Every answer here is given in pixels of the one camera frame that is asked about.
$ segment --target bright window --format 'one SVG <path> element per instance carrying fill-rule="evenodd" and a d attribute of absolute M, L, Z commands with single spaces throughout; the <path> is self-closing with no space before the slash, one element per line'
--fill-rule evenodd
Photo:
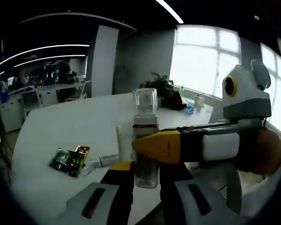
<path fill-rule="evenodd" d="M 170 79 L 177 86 L 222 98 L 222 80 L 239 62 L 236 32 L 181 25 L 175 35 Z"/>
<path fill-rule="evenodd" d="M 239 52 L 239 37 L 236 32 L 219 30 L 220 48 L 227 51 Z"/>
<path fill-rule="evenodd" d="M 266 89 L 272 104 L 272 117 L 268 121 L 281 131 L 281 57 L 261 44 L 262 60 L 271 76 L 271 87 Z"/>
<path fill-rule="evenodd" d="M 170 79 L 175 85 L 212 94 L 216 74 L 217 51 L 199 46 L 175 47 Z"/>
<path fill-rule="evenodd" d="M 177 43 L 181 45 L 216 46 L 216 33 L 213 27 L 181 26 L 177 30 Z"/>
<path fill-rule="evenodd" d="M 9 86 L 13 84 L 13 80 L 14 80 L 13 76 L 7 79 L 7 83 Z"/>

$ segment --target white wall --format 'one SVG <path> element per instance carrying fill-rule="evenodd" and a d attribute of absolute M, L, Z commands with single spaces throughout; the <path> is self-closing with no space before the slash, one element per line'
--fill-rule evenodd
<path fill-rule="evenodd" d="M 147 80 L 151 72 L 170 75 L 174 29 L 137 33 L 119 40 L 113 93 L 128 93 Z"/>
<path fill-rule="evenodd" d="M 70 69 L 75 71 L 77 75 L 84 74 L 84 61 L 85 59 L 70 59 Z"/>
<path fill-rule="evenodd" d="M 92 61 L 92 97 L 111 95 L 118 29 L 99 26 Z"/>

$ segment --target clear plastic bottle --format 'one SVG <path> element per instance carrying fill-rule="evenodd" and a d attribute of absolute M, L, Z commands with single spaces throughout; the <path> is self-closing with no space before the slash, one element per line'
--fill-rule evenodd
<path fill-rule="evenodd" d="M 183 85 L 181 86 L 180 90 L 179 90 L 179 94 L 181 97 L 184 97 L 184 87 Z"/>
<path fill-rule="evenodd" d="M 133 100 L 133 139 L 158 132 L 156 89 L 136 89 L 133 91 Z M 135 185 L 141 188 L 155 188 L 158 184 L 158 163 L 137 153 L 134 155 L 134 163 Z"/>

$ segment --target person's arm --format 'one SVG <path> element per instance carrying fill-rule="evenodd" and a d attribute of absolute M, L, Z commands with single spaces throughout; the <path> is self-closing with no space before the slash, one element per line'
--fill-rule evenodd
<path fill-rule="evenodd" d="M 273 174 L 281 165 L 281 140 L 272 131 L 262 128 L 252 149 L 236 158 L 239 170 L 255 174 Z"/>

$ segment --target white pillar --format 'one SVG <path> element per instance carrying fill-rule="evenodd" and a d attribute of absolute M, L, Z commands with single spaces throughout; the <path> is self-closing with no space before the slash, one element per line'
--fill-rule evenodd
<path fill-rule="evenodd" d="M 118 29 L 99 26 L 92 61 L 92 97 L 111 95 Z"/>

